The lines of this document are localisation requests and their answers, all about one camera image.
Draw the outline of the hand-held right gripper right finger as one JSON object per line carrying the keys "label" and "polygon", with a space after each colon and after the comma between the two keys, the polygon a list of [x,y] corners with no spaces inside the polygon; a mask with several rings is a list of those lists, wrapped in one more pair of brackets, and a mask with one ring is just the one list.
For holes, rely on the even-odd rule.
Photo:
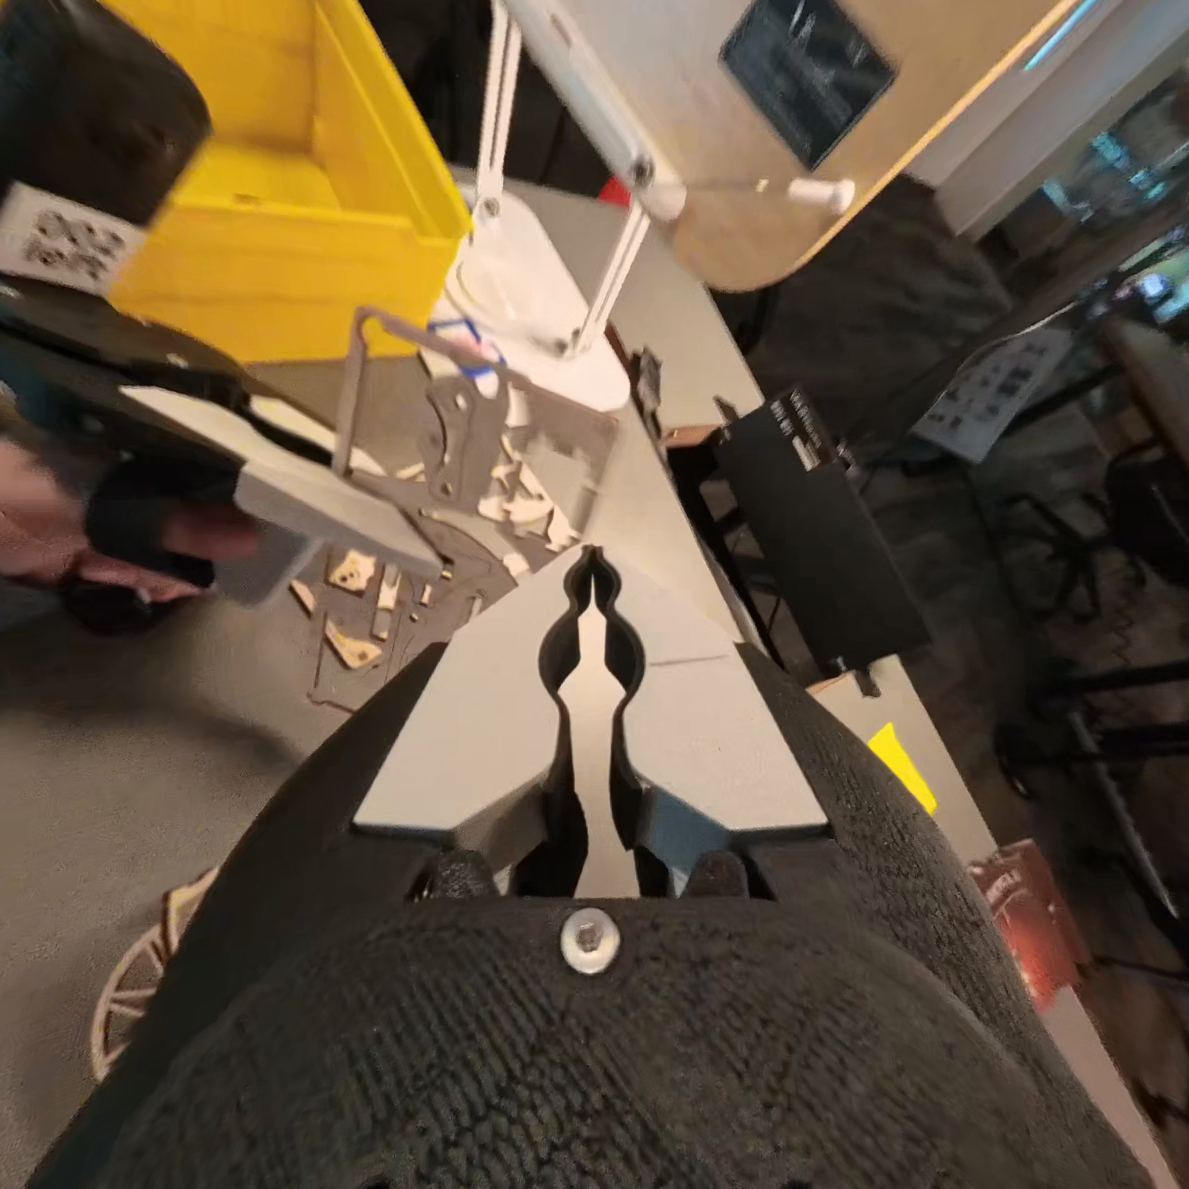
{"label": "hand-held right gripper right finger", "polygon": [[592,551],[604,667],[621,688],[609,793],[640,883],[702,855],[828,832],[828,817],[739,647],[636,565]]}

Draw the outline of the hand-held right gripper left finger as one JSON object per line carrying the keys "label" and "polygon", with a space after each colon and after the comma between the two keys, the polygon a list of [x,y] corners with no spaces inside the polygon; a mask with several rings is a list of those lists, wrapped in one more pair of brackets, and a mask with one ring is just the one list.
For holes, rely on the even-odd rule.
{"label": "hand-held right gripper left finger", "polygon": [[542,854],[579,873],[589,834],[575,790],[570,711],[589,545],[569,549],[456,631],[367,788],[362,832],[480,852],[497,871]]}

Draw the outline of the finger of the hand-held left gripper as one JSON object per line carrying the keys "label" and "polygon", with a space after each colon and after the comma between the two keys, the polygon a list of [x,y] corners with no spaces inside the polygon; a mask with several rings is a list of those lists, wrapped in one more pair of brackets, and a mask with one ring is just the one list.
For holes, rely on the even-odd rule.
{"label": "finger of the hand-held left gripper", "polygon": [[136,384],[122,384],[119,395],[127,408],[150,412],[170,432],[194,437],[242,469],[304,464],[330,469],[333,464],[333,444],[326,446],[268,420],[251,398],[238,406],[224,406],[202,396]]}
{"label": "finger of the hand-held left gripper", "polygon": [[442,572],[437,551],[398,507],[306,459],[246,461],[234,503],[260,527],[252,556],[232,563],[235,582],[287,582],[324,546],[357,551],[422,578]]}

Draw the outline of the thin plywood parts sheet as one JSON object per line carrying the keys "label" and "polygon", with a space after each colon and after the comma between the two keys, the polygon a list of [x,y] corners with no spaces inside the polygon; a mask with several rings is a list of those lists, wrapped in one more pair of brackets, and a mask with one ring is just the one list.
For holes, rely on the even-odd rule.
{"label": "thin plywood parts sheet", "polygon": [[[401,478],[352,464],[375,333],[416,347],[426,381],[416,446],[420,473]],[[614,453],[619,420],[549,391],[459,337],[425,331],[378,307],[351,320],[337,408],[334,464],[408,515],[450,512],[490,522],[531,555],[582,539]]]}

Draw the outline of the numbered plywood parts sheet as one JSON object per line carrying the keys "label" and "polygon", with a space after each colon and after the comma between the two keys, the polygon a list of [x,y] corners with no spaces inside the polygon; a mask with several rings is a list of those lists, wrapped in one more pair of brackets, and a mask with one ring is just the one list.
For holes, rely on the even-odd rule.
{"label": "numbered plywood parts sheet", "polygon": [[311,651],[311,703],[347,715],[358,711],[427,645],[449,643],[582,541],[573,517],[510,430],[500,437],[491,474],[476,512],[430,504],[422,464],[396,474],[401,491],[413,497],[415,527],[442,559],[437,579],[406,575],[357,548],[337,548],[290,582],[321,631]]}

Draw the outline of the wooden bicycle model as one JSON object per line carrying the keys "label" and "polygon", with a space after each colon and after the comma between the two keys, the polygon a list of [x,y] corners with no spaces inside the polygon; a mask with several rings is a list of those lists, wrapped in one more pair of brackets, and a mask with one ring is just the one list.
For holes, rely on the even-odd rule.
{"label": "wooden bicycle model", "polygon": [[197,914],[218,869],[202,872],[192,882],[171,888],[163,897],[154,924],[140,934],[113,965],[98,997],[88,1036],[88,1064],[100,1084],[129,1047],[167,967]]}

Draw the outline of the person's left hand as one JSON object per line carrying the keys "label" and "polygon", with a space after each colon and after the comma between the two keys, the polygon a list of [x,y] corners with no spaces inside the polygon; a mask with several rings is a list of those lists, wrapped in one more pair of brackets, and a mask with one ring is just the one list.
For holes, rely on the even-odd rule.
{"label": "person's left hand", "polygon": [[[167,512],[161,544],[174,553],[222,562],[251,556],[258,525],[235,507],[180,503]],[[198,587],[102,555],[85,534],[79,488],[23,443],[1,444],[1,575],[51,589],[67,578],[134,592],[149,604],[198,595]]]}

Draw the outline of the yellow plastic bin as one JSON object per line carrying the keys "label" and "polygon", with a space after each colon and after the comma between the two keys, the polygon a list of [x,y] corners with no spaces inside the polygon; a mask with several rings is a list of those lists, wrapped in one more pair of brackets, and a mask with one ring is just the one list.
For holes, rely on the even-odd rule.
{"label": "yellow plastic bin", "polygon": [[423,327],[471,217],[362,6],[109,7],[212,119],[112,304],[245,364],[340,358],[361,306]]}

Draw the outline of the flat yellow paper note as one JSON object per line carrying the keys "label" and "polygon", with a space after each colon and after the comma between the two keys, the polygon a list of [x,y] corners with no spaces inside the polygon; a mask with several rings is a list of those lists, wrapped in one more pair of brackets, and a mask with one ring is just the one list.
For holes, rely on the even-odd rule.
{"label": "flat yellow paper note", "polygon": [[900,742],[896,726],[892,722],[885,723],[869,737],[866,745],[902,783],[907,793],[914,797],[916,803],[929,815],[934,815],[938,808],[938,800],[910,753]]}

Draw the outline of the black equipment box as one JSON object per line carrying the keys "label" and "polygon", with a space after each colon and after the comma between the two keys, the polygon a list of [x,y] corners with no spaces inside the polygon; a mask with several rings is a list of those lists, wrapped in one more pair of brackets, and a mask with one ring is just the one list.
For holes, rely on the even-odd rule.
{"label": "black equipment box", "polygon": [[931,644],[838,442],[800,388],[725,425],[713,453],[822,675],[856,674]]}

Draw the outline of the blue-edged card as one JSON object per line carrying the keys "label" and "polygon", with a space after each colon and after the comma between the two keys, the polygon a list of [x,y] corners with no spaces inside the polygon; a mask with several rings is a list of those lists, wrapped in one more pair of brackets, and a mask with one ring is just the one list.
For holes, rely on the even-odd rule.
{"label": "blue-edged card", "polygon": [[[497,343],[464,317],[436,318],[426,328],[430,334],[449,340],[487,362],[501,365],[507,362]],[[494,388],[498,382],[498,377],[491,367],[477,367],[471,362],[459,365],[452,358],[425,350],[420,351],[420,358],[432,378],[463,375],[486,391]]]}

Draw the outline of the black tape scrap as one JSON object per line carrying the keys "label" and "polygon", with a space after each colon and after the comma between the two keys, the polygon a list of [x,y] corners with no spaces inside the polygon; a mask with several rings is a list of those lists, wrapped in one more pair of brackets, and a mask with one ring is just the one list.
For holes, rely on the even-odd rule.
{"label": "black tape scrap", "polygon": [[661,364],[655,354],[644,348],[631,354],[628,360],[630,398],[648,436],[661,442]]}

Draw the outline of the brown product box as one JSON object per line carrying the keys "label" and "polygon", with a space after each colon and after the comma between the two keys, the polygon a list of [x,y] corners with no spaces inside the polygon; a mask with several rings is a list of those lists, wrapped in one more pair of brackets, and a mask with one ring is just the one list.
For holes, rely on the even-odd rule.
{"label": "brown product box", "polygon": [[1063,989],[1077,991],[1091,953],[1036,841],[1008,844],[967,872],[1033,1006],[1043,1013]]}

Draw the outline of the printed paper sheet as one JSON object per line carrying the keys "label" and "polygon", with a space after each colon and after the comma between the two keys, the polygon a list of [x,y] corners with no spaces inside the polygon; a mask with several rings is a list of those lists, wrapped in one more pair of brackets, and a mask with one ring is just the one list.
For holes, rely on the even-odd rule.
{"label": "printed paper sheet", "polygon": [[1052,379],[1073,334],[1046,326],[1008,338],[965,365],[913,426],[912,437],[981,464],[1015,416]]}

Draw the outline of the wooden book stand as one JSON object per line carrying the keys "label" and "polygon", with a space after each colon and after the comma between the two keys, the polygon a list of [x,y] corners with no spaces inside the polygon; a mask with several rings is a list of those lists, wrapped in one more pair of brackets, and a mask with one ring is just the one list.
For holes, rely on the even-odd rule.
{"label": "wooden book stand", "polygon": [[[586,360],[650,229],[709,289],[812,259],[1074,16],[1057,1],[494,1],[471,231],[443,296],[529,379],[616,409]],[[587,302],[502,195],[522,55],[628,194]]]}

